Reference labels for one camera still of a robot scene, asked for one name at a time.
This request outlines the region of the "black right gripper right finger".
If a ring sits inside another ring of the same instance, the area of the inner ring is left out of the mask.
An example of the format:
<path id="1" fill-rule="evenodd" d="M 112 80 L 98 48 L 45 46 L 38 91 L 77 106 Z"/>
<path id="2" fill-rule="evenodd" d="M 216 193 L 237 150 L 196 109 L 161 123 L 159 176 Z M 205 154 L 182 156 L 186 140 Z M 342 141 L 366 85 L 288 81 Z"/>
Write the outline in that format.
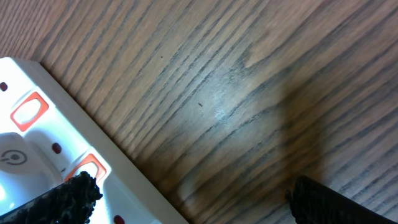
<path id="1" fill-rule="evenodd" d="M 297 224 L 396 224 L 305 175 L 285 197 Z"/>

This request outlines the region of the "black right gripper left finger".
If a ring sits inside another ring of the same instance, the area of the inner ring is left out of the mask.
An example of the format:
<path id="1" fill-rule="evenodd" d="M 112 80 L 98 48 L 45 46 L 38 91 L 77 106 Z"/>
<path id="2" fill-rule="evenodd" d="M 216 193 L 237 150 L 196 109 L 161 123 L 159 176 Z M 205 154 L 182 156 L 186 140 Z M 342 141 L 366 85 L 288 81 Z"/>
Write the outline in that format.
<path id="1" fill-rule="evenodd" d="M 103 195 L 96 179 L 80 172 L 58 187 L 1 215 L 2 224 L 86 224 Z"/>

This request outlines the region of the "white extension socket strip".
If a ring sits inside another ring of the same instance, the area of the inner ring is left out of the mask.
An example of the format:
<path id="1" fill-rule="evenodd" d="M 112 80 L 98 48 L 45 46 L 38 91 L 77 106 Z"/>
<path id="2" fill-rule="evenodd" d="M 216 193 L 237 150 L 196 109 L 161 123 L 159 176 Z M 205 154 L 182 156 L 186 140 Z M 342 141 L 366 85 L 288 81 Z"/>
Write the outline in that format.
<path id="1" fill-rule="evenodd" d="M 97 181 L 92 223 L 183 223 L 38 62 L 1 59 L 1 213 L 80 172 Z"/>

